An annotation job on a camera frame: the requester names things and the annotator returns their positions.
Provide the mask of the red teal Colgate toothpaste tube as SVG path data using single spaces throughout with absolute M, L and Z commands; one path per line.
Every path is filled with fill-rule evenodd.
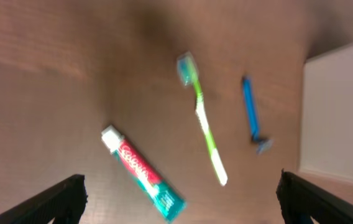
M 110 154 L 130 173 L 165 221 L 172 223 L 185 209 L 185 199 L 114 126 L 110 125 L 101 132 L 101 140 Z

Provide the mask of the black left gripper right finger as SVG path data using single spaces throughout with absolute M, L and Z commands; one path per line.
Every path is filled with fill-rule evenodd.
M 353 205 L 291 172 L 282 171 L 277 187 L 285 223 L 350 223 Z

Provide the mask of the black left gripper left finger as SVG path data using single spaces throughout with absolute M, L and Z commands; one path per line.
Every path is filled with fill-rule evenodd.
M 79 223 L 88 202 L 85 176 L 74 174 L 0 214 L 0 223 Z

